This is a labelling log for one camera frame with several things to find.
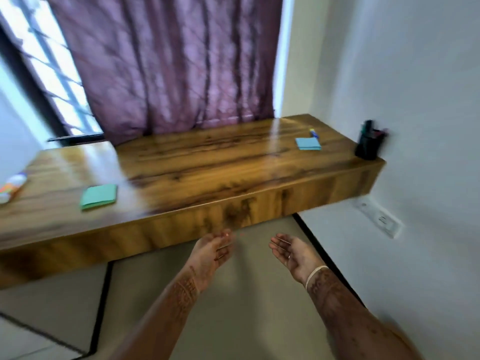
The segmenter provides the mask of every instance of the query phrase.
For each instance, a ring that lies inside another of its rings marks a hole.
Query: curtain fold
[[[282,0],[48,0],[114,145],[273,118]]]

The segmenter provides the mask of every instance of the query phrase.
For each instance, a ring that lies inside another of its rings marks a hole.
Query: black pen holder
[[[365,133],[360,134],[358,145],[355,149],[355,156],[365,160],[375,160],[378,156],[378,151],[384,142],[385,134],[375,137],[379,133],[378,130],[373,130],[373,137]]]

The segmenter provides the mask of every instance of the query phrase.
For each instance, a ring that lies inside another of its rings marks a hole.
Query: white bracelet
[[[308,282],[315,275],[315,273],[318,272],[319,270],[323,269],[323,268],[328,269],[328,266],[326,266],[326,265],[319,266],[318,268],[315,268],[313,272],[311,272],[311,274],[308,276],[307,281],[305,282],[305,289],[307,289]]]

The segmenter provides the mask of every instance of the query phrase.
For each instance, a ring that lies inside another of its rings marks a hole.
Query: forearm
[[[164,289],[111,360],[167,360],[197,297],[191,273],[182,270]]]
[[[317,272],[307,291],[333,337],[340,359],[418,359],[397,335],[362,306],[331,270]]]

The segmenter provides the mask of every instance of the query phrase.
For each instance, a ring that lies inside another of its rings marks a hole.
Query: glue stick
[[[10,177],[0,188],[0,205],[9,202],[25,182],[27,182],[27,174],[24,172]]]

